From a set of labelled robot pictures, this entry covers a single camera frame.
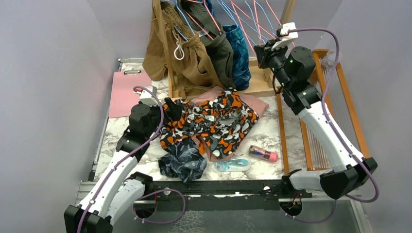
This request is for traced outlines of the pink wire hanger taken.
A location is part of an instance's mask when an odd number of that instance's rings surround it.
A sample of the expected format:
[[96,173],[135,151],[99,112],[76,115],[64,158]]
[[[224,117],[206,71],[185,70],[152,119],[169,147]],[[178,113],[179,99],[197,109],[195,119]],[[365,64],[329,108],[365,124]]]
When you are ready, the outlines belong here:
[[246,0],[230,0],[228,2],[233,11],[248,47],[249,56],[256,58],[254,46],[259,43],[258,26],[255,20],[251,4]]

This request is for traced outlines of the orange camouflage shorts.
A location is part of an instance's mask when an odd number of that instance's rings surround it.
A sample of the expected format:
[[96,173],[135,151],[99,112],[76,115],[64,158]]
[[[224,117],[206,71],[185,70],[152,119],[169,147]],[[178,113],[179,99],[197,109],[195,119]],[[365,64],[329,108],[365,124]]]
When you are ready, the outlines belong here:
[[238,149],[259,120],[259,113],[242,101],[234,88],[200,104],[186,99],[173,103],[183,109],[178,120],[166,123],[160,131],[160,145],[165,150],[197,135],[213,156],[223,159]]

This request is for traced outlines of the dark leaf print shorts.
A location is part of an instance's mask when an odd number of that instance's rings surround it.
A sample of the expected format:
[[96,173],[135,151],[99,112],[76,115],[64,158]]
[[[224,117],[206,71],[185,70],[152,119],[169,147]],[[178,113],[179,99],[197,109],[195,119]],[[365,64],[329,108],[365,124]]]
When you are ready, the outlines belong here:
[[168,152],[159,158],[160,173],[170,178],[179,178],[189,183],[202,177],[207,166],[206,159],[201,155],[198,146],[191,138],[171,145]]

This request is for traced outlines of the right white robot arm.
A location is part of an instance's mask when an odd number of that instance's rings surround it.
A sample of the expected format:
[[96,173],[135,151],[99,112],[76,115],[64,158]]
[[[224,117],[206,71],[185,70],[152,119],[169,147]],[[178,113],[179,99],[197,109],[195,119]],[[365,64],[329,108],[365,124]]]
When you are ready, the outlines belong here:
[[286,56],[288,48],[274,49],[274,44],[270,40],[254,46],[258,66],[268,68],[279,81],[283,100],[314,134],[330,164],[327,170],[290,172],[280,191],[288,198],[299,190],[323,191],[334,200],[348,196],[370,179],[378,164],[353,146],[322,101],[321,92],[308,81],[316,67],[311,50],[298,46]]

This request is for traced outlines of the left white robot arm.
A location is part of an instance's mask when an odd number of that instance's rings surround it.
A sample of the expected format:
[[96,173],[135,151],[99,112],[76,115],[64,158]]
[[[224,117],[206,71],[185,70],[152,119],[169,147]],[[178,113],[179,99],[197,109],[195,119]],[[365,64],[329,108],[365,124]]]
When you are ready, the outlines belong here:
[[133,202],[152,195],[152,177],[140,172],[130,174],[162,126],[180,119],[183,106],[165,98],[161,105],[139,102],[131,109],[129,125],[118,141],[107,169],[86,197],[64,212],[68,233],[110,233]]

